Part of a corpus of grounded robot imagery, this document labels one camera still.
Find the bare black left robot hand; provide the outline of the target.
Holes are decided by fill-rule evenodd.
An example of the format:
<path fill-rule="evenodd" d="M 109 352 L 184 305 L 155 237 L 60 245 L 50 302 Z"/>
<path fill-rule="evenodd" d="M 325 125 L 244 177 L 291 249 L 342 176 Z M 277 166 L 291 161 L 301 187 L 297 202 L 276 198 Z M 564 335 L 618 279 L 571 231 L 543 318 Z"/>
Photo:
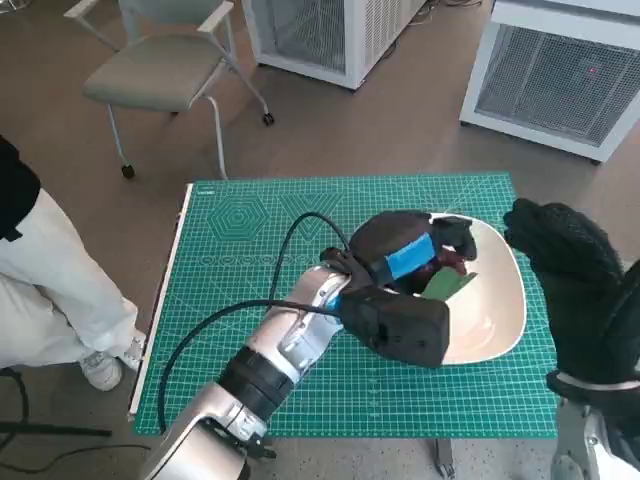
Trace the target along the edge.
<path fill-rule="evenodd" d="M 444 267 L 466 273 L 465 263 L 477 258 L 471 226 L 471 220 L 458 216 L 384 211 L 354 232 L 349 249 L 375 284 L 420 294 Z"/>

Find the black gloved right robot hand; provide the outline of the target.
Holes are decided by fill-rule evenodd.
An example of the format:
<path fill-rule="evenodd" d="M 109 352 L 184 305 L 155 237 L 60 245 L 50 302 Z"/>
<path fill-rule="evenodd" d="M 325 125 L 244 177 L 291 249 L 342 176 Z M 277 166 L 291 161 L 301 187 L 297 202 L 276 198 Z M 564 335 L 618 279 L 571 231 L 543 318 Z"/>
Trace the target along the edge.
<path fill-rule="evenodd" d="M 517 199 L 504 238 L 544 293 L 559 371 L 590 384 L 639 378 L 639 265 L 624 269 L 608 235 L 561 203 Z"/>

